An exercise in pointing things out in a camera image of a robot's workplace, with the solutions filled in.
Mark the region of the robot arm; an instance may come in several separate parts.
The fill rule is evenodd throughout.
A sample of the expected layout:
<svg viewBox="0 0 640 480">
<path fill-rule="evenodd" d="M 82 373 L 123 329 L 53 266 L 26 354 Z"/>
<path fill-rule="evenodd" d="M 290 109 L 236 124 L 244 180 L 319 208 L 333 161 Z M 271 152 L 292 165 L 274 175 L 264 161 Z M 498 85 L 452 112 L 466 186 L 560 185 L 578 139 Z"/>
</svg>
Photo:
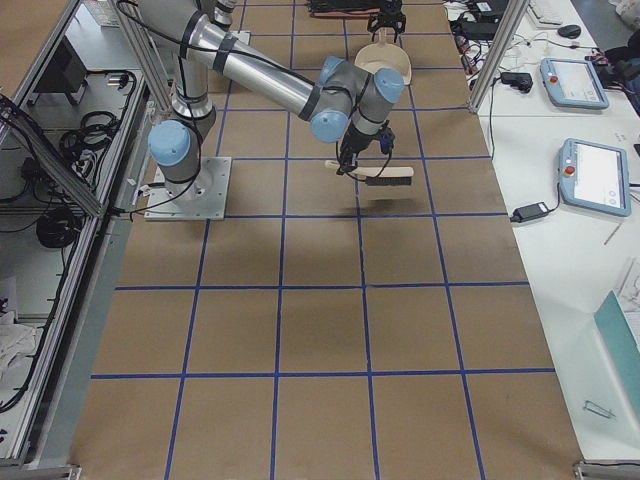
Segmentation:
<svg viewBox="0 0 640 480">
<path fill-rule="evenodd" d="M 197 1 L 203 6 L 215 24 L 228 30 L 233 23 L 237 1 Z M 394 38 L 406 29 L 406 15 L 401 1 L 306 1 L 305 6 L 314 18 L 367 19 L 367 31 L 375 36 L 379 30 L 392 29 Z"/>
<path fill-rule="evenodd" d="M 119 1 L 116 8 L 181 62 L 211 69 L 307 122 L 315 139 L 335 147 L 336 158 L 329 165 L 338 175 L 367 186 L 411 184 L 410 167 L 358 164 L 360 153 L 373 142 L 386 157 L 393 154 L 395 135 L 388 117 L 405 87 L 398 71 L 370 73 L 330 56 L 317 81 L 311 81 L 224 29 L 225 7 L 207 13 L 198 1 Z"/>
</svg>

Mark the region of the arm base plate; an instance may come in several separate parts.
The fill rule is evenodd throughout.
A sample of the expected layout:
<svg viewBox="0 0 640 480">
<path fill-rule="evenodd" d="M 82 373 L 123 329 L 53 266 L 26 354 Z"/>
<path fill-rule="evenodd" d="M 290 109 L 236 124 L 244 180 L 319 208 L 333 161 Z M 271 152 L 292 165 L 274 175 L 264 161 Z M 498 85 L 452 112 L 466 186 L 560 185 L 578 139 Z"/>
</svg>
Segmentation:
<svg viewBox="0 0 640 480">
<path fill-rule="evenodd" d="M 149 203 L 152 208 L 144 211 L 148 221 L 199 221 L 223 220 L 231 175 L 231 157 L 203 157 L 195 182 L 186 193 L 174 199 L 183 189 L 169 183 L 156 168 L 154 181 L 161 186 L 152 188 Z"/>
</svg>

